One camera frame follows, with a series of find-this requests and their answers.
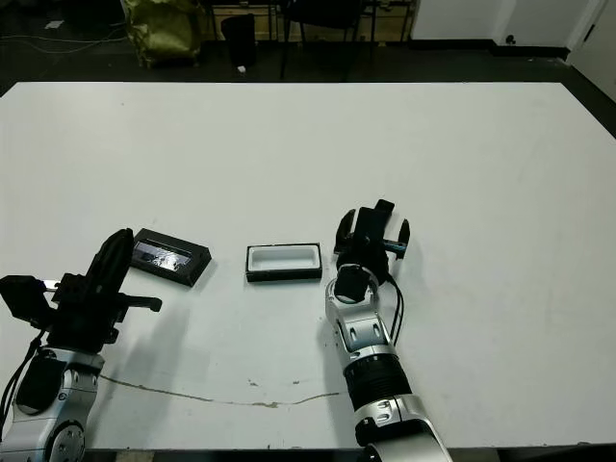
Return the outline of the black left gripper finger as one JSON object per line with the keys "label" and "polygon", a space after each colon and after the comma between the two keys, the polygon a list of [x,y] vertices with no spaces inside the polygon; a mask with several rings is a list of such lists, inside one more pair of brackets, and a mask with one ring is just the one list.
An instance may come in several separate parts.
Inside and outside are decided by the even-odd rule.
{"label": "black left gripper finger", "polygon": [[90,290],[107,290],[107,258],[111,237],[101,245],[87,271],[86,278]]}
{"label": "black left gripper finger", "polygon": [[134,234],[124,228],[110,238],[107,258],[107,290],[118,292],[128,272],[134,248]]}

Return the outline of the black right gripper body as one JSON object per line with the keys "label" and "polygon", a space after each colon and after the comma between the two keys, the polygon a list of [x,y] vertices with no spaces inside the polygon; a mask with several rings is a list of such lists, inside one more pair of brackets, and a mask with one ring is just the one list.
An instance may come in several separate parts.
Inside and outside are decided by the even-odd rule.
{"label": "black right gripper body", "polygon": [[338,256],[337,268],[344,265],[357,265],[369,270],[378,284],[383,284],[390,274],[387,253],[394,254],[397,259],[397,250],[398,241],[353,234],[349,249],[336,254]]}

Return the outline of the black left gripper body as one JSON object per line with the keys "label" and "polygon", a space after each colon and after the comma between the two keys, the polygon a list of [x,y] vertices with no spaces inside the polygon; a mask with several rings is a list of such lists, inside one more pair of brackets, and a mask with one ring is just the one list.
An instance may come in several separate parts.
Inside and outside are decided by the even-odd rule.
{"label": "black left gripper body", "polygon": [[84,275],[66,273],[52,297],[57,304],[47,327],[50,347],[77,351],[100,351],[116,342],[116,324],[123,322],[129,308],[159,312],[157,297],[107,291]]}

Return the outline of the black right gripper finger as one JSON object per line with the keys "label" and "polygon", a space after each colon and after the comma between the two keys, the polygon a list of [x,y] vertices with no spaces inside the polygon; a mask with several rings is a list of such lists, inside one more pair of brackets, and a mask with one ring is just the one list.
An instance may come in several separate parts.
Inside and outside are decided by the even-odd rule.
{"label": "black right gripper finger", "polygon": [[401,260],[404,258],[406,250],[408,248],[408,244],[411,236],[411,228],[409,221],[405,218],[402,222],[398,233],[398,250],[397,250],[397,259]]}
{"label": "black right gripper finger", "polygon": [[352,244],[352,226],[355,218],[355,213],[355,209],[347,211],[340,221],[340,224],[336,231],[335,245],[333,249],[333,252],[335,254],[341,254],[343,252],[346,252]]}

